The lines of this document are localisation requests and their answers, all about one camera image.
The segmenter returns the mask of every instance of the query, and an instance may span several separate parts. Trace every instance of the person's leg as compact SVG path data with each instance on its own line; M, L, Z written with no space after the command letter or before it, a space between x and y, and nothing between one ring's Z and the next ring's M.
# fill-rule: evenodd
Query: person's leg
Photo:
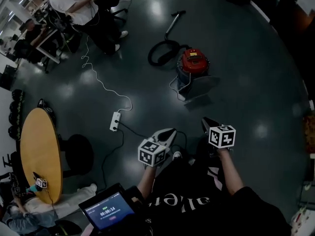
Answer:
M106 37L104 21L98 14L86 25L75 27L89 35L95 45L104 53L108 55L114 54L115 44Z
M119 31L118 26L115 23L113 15L111 15L111 13L108 11L102 11L100 12L100 16L102 20L104 20L106 32L112 37L114 41L117 41L122 35L122 32Z
M194 189L199 192L213 190L213 184L216 189L221 191L225 196L227 194L222 163L218 156L210 157L214 154L215 148L208 143L208 138L202 138L197 146L196 161L191 167L191 179L193 179Z
M183 189L186 175L190 170L189 163L180 158L174 159L166 168L156 177L153 192L163 194L164 191Z
M91 184L88 187L79 189L73 194L63 194L59 201L54 205L58 218L63 218L79 209L79 204L95 196L97 187ZM24 204L24 208L29 213L42 213L53 210L50 204L45 204L39 198L33 198Z

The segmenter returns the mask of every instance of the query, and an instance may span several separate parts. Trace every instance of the person in white shirt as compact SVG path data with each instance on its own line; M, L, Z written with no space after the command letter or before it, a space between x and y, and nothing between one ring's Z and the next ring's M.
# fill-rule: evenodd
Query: person in white shirt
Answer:
M0 39L0 50L5 54L14 50L15 44L16 41L14 41L11 37L4 37L3 39Z
M72 17L75 27L85 32L104 53L113 54L120 45L107 38L110 35L114 41L128 35L128 31L120 32L113 17L101 10L93 0L49 0L52 8Z

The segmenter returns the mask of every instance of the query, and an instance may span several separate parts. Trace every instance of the vacuum hose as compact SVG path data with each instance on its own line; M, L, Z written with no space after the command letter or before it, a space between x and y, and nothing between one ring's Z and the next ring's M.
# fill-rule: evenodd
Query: vacuum hose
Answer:
M170 31L172 30L172 28L174 27L176 21L179 19L179 17L182 14L185 14L186 11L182 10L182 11L178 11L174 14L172 14L172 16L176 15L176 18L174 19L174 21L172 22L171 26L168 28L166 34L165 34L165 40L156 44L150 51L148 54L148 62L150 65L152 66L162 66L165 65L166 63L168 63L172 58L176 57L176 55L179 53L179 51L182 48L186 48L186 49L190 49L190 46L188 45L180 45L178 42L174 41L174 40L169 40L168 39L168 35L170 33ZM169 52L163 54L161 57L159 57L157 59L157 62L154 62L152 60L152 56L153 53L157 50L158 47L162 46L162 45L168 45L168 47L171 49Z

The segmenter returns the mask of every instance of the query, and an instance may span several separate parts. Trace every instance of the tablet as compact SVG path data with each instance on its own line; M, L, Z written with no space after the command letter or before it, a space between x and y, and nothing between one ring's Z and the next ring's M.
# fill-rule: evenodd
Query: tablet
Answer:
M100 232L110 231L126 216L135 214L132 206L133 201L126 198L125 190L120 184L113 185L79 205L90 223Z

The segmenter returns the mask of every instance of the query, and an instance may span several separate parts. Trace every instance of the white power strip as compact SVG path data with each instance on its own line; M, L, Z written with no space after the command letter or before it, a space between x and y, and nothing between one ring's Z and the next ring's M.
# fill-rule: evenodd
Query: white power strip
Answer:
M112 122L110 123L110 130L116 132L118 129L120 117L122 116L121 113L114 112Z

